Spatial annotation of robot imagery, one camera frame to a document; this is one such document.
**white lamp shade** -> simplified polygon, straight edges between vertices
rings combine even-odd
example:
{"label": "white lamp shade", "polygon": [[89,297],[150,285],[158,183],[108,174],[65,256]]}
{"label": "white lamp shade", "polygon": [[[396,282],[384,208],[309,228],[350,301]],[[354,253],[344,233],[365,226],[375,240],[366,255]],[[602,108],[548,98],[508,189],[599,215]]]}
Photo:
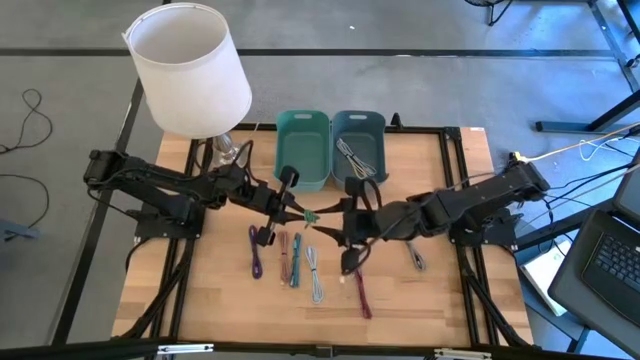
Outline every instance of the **white lamp shade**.
{"label": "white lamp shade", "polygon": [[191,3],[149,10],[123,34],[147,104],[165,131],[198,139],[231,130],[251,88],[219,12]]}

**plastic container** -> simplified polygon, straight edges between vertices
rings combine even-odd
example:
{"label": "plastic container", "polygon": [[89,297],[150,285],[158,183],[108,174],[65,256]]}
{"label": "plastic container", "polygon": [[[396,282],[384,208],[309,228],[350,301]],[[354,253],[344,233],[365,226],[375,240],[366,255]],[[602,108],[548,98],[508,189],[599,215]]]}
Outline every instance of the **plastic container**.
{"label": "plastic container", "polygon": [[151,9],[122,35],[153,119],[188,138],[218,136],[251,107],[251,88],[224,17],[190,3]]}
{"label": "plastic container", "polygon": [[331,174],[336,185],[344,189],[344,181],[349,176],[356,176],[351,163],[336,148],[338,139],[342,139],[360,160],[373,166],[376,175],[373,180],[381,184],[389,175],[384,159],[384,116],[372,111],[341,111],[332,121],[331,151],[333,165]]}
{"label": "plastic container", "polygon": [[300,173],[293,191],[320,191],[331,173],[331,127],[320,111],[292,110],[278,115],[278,143],[273,175],[293,166]]}

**wooden tabletop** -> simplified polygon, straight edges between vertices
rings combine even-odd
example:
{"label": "wooden tabletop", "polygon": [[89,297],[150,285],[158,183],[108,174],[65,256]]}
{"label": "wooden tabletop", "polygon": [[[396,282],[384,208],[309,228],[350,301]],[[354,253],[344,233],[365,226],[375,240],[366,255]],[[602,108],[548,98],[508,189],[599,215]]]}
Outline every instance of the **wooden tabletop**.
{"label": "wooden tabletop", "polygon": [[[463,146],[470,175],[492,171],[483,129],[462,129]],[[252,170],[256,177],[273,178],[276,133],[234,131],[236,142],[252,136],[255,141]],[[177,171],[184,169],[189,141],[166,134],[157,164]],[[385,150],[389,179],[381,186],[383,202],[404,200],[408,195],[445,187],[438,137],[427,134],[386,134]],[[450,153],[455,164],[455,153]],[[319,209],[337,202],[344,193],[331,179],[323,191],[297,194],[303,207]],[[260,248],[264,275],[251,276],[248,226],[266,224],[266,217],[233,204],[206,215],[203,236],[195,254],[183,308],[179,338],[183,340],[249,343],[334,344],[380,346],[468,346],[455,249],[446,235],[417,238],[414,245],[427,263],[427,271],[413,267],[406,246],[400,241],[379,242],[363,266],[367,298],[373,318],[361,316],[355,279],[340,283],[340,254],[335,241],[303,224],[286,230],[293,238],[303,235],[303,247],[318,252],[318,275],[324,301],[311,301],[311,271],[301,257],[300,287],[280,284],[280,248]],[[341,228],[341,215],[323,215],[319,225]],[[128,330],[143,313],[158,290],[167,250],[167,239],[154,239],[133,256],[127,275],[113,334]],[[512,256],[499,247],[485,246],[485,263],[491,295],[509,323],[525,340],[531,330]],[[165,319],[173,308],[170,299]],[[486,341],[482,307],[476,301],[481,339]],[[163,334],[168,332],[164,322]]]}

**teal plastic bin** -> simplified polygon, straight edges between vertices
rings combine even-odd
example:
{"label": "teal plastic bin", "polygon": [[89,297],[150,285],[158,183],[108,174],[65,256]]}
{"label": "teal plastic bin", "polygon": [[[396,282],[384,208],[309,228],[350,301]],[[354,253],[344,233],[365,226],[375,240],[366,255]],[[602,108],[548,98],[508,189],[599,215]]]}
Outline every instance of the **teal plastic bin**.
{"label": "teal plastic bin", "polygon": [[345,179],[355,177],[353,167],[347,158],[335,148],[342,139],[360,160],[373,166],[376,174],[372,179],[381,184],[389,177],[384,155],[384,116],[373,111],[340,111],[332,120],[332,168],[336,185],[344,189]]}
{"label": "teal plastic bin", "polygon": [[331,126],[320,111],[285,111],[276,119],[278,143],[273,175],[278,178],[285,165],[299,173],[293,191],[320,191],[331,173]]}

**concrete floor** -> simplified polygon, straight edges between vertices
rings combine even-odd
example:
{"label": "concrete floor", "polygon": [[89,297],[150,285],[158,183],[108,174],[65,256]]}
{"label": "concrete floor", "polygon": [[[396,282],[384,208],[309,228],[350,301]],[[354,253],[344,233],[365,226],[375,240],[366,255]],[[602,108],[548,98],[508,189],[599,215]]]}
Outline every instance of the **concrete floor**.
{"label": "concrete floor", "polygon": [[[120,33],[160,1],[4,0],[0,2],[0,47],[123,47]],[[501,22],[485,26],[486,12],[462,0],[202,0],[220,10],[239,48],[424,48],[424,49],[608,49],[584,4],[515,2]],[[615,1],[600,1],[610,27],[628,56],[640,52],[626,36]],[[247,122],[273,122],[294,108],[333,114],[343,109],[402,115],[408,125],[487,128],[496,168],[509,151],[525,155],[576,143],[582,137],[542,135],[538,120],[590,121],[630,94],[617,63],[601,58],[243,58],[254,93]],[[93,148],[113,146],[135,83],[129,58],[0,57],[0,144],[12,144],[26,107],[20,93],[43,95],[42,111],[54,134],[42,146],[0,155],[0,172],[43,180],[51,208],[39,224],[38,240],[0,244],[0,348],[48,341],[59,299],[90,217],[92,201],[81,176]],[[632,114],[626,122],[636,121]],[[34,139],[42,123],[27,128]],[[162,132],[143,104],[128,151],[152,161]],[[633,152],[634,143],[619,144]],[[537,163],[553,185],[628,161],[602,152],[583,162],[577,151]],[[28,223],[42,206],[31,184],[0,179],[0,218]],[[587,202],[607,198],[612,184]],[[116,196],[123,207],[138,206]],[[529,204],[532,219],[543,211]],[[562,217],[580,209],[570,204]],[[543,226],[547,219],[533,223]],[[82,303],[72,329],[74,342],[103,340],[124,280],[124,258],[134,224],[117,213],[107,216]],[[568,338],[530,313],[536,343],[563,351]],[[624,357],[593,333],[585,351]],[[218,354],[217,358],[244,355]],[[267,359],[276,356],[263,356]]]}

